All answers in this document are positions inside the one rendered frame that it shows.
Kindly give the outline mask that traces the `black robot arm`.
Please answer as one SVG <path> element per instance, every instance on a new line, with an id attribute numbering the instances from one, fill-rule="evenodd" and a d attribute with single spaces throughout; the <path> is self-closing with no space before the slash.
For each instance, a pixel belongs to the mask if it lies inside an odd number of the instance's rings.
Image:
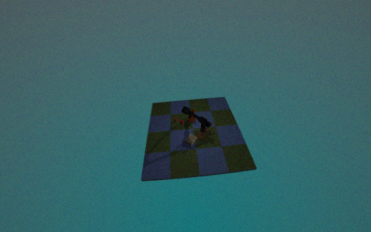
<path id="1" fill-rule="evenodd" d="M 202 123 L 203 125 L 205 125 L 205 127 L 210 127 L 211 126 L 211 123 L 209 122 L 209 121 L 207 121 L 207 119 L 206 118 L 204 118 L 204 117 L 199 117 L 198 115 L 195 115 L 194 113 L 193 113 L 193 111 L 191 111 L 190 110 L 190 108 L 188 108 L 188 107 L 183 107 L 183 109 L 182 109 L 182 113 L 184 113 L 184 114 L 186 114 L 186 115 L 189 115 L 189 116 L 193 116 L 193 117 L 195 117 L 200 123 Z"/>

